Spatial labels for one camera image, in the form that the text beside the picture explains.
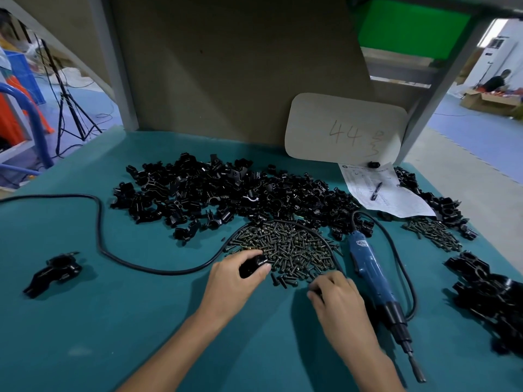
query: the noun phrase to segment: black tripod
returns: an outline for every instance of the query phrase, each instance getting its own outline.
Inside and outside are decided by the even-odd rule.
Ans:
[[[51,65],[54,75],[56,75],[58,84],[60,85],[60,112],[59,112],[59,117],[58,117],[58,138],[56,141],[56,155],[60,156],[60,139],[64,132],[67,132],[70,135],[73,135],[73,136],[79,138],[80,140],[82,140],[82,142],[85,142],[85,141],[87,141],[88,136],[91,134],[91,132],[94,129],[96,129],[100,133],[102,133],[102,130],[98,127],[96,122],[94,122],[93,119],[91,117],[89,117],[88,114],[80,107],[80,105],[78,103],[76,103],[76,100],[66,90],[65,85],[63,84],[62,79],[60,77],[60,74],[58,73],[58,69],[56,68],[54,60],[51,56],[51,52],[49,52],[49,48],[47,48],[47,44],[45,43],[44,40],[42,40],[42,46],[45,49],[45,53],[47,54],[47,58],[49,59],[49,64]],[[76,129],[78,130],[78,135],[65,129],[65,119],[63,116],[64,100],[67,103],[67,106],[69,107],[69,111],[71,113],[71,116],[73,117],[74,124],[76,125]],[[86,130],[84,129],[82,123],[80,122],[81,117],[80,118],[78,117],[75,107],[76,107],[76,110],[81,112],[92,124],[92,127],[87,131],[87,133],[86,133]]]

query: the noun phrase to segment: blue plastic crate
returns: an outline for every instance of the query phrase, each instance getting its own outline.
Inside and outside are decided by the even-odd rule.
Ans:
[[[31,94],[31,98],[37,105],[45,103],[45,99],[42,96],[40,88],[36,83],[35,76],[33,75],[29,65],[27,64],[26,56],[20,52],[5,51],[7,58],[11,63],[11,69],[13,74],[20,84]]]

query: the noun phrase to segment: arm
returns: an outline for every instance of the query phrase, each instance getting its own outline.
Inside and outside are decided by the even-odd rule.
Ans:
[[[118,392],[176,390],[196,359],[243,308],[252,292],[269,273],[271,265],[264,264],[248,278],[239,276],[239,266],[261,253],[261,250],[244,250],[215,263],[197,311]]]
[[[317,277],[307,296],[331,343],[362,392],[405,392],[390,358],[372,329],[365,303],[356,285],[340,271]]]

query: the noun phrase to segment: electric screwdriver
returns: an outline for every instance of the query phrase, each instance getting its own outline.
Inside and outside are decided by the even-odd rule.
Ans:
[[[383,226],[376,222],[373,217],[359,210],[351,215],[353,226],[355,213],[361,213],[366,217],[373,219],[375,223],[383,230],[387,239],[389,240],[389,243],[391,244],[400,268],[402,271],[405,271],[399,257],[397,256],[394,243]],[[416,377],[417,382],[426,382],[425,376],[414,359],[411,345],[412,338],[410,336],[409,330],[407,329],[407,319],[403,314],[400,303],[396,300],[394,294],[392,293],[389,282],[383,275],[380,264],[376,260],[376,257],[374,256],[374,253],[372,252],[365,235],[356,230],[356,228],[353,228],[353,230],[354,232],[348,236],[348,241],[350,245],[350,255],[352,257],[352,261],[354,262],[355,271],[357,275],[362,277],[369,286],[371,298],[380,316],[380,320],[385,324],[387,329],[390,330],[396,343],[400,345],[403,351],[409,356],[409,362],[412,366],[412,371],[414,372],[414,376]],[[412,288],[408,277],[406,277],[406,279],[408,280],[409,287],[411,288],[413,298],[415,300],[416,297],[414,289]]]

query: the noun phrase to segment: teal workbench surface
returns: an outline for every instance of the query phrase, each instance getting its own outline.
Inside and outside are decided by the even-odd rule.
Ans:
[[[159,269],[186,269],[205,262],[240,225],[242,217],[216,231],[199,232],[185,247],[162,222],[136,225],[125,210],[110,210],[112,189],[131,181],[125,167],[174,162],[181,152],[198,160],[212,153],[224,161],[252,159],[290,173],[310,173],[331,188],[346,190],[336,164],[289,158],[283,149],[168,132],[125,133],[115,127],[51,168],[17,194],[87,193],[100,197],[103,234],[110,251]],[[415,171],[412,166],[405,168]],[[436,192],[417,174],[424,191]],[[95,203],[84,198],[21,200],[0,204],[0,390],[6,392],[106,392],[118,387],[197,308],[209,268],[164,277],[125,268],[97,252]],[[411,391],[510,392],[523,387],[523,360],[490,350],[491,335],[466,311],[454,307],[458,277],[443,262],[449,253],[427,239],[384,223],[396,242],[419,296],[409,323],[416,359],[426,384],[416,383],[407,356],[387,333],[382,347]],[[463,240],[491,265],[492,272],[521,275],[483,238]],[[400,282],[389,245],[375,228],[369,239],[404,308],[409,295]],[[348,248],[342,245],[353,277]],[[61,253],[80,251],[84,270],[75,280],[53,284],[36,299],[23,296],[33,274]],[[329,346],[304,282],[297,289],[273,287],[270,278],[207,348],[180,385],[180,391],[352,391],[348,370]]]

